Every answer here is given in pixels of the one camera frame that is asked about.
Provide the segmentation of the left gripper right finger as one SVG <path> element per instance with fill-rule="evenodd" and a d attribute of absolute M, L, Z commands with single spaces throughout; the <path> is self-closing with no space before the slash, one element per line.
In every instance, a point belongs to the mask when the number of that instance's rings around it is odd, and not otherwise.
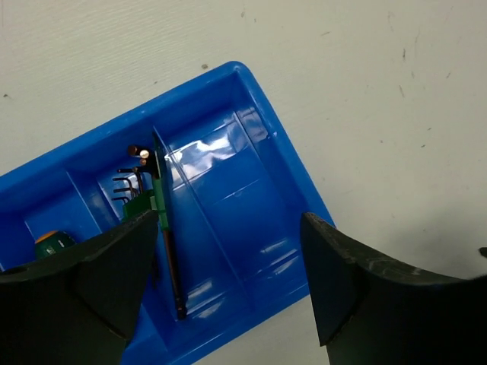
<path fill-rule="evenodd" d="M 484 364 L 486 278 L 406 264 L 301 216 L 319 342 L 331 364 Z"/>

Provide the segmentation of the green stubby screwdriver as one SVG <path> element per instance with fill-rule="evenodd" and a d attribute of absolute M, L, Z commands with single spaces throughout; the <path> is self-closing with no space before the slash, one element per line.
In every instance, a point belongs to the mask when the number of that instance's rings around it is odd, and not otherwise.
<path fill-rule="evenodd" d="M 35 257 L 36 259 L 43 259 L 75 244 L 75 240 L 66 232 L 53 230 L 45 233 L 35 242 Z"/>

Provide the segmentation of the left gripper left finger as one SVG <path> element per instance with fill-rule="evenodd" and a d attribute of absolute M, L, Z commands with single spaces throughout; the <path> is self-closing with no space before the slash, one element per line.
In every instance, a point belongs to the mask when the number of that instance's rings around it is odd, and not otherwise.
<path fill-rule="evenodd" d="M 132 340 L 158 237 L 145 211 L 1 275 L 3 364 L 118 364 Z"/>

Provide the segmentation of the green hex key set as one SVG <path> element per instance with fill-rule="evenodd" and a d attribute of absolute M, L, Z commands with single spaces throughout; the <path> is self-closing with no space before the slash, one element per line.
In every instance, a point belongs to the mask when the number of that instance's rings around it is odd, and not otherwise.
<path fill-rule="evenodd" d="M 113 190 L 116 197 L 112 200 L 123 202 L 122 221 L 127 221 L 146 210 L 152 210 L 158 214 L 176 315 L 177 319 L 183 320 L 187 317 L 187 307 L 171 226 L 170 194 L 167 191 L 167 164 L 164 159 L 164 146 L 156 132 L 152 133 L 152 138 L 151 147 L 140 144 L 131 144 L 127 147 L 128 155 L 138 159 L 138 165 L 120 168 L 116 171 L 118 175 L 113 177 L 112 181 L 122 182 L 124 186 Z"/>

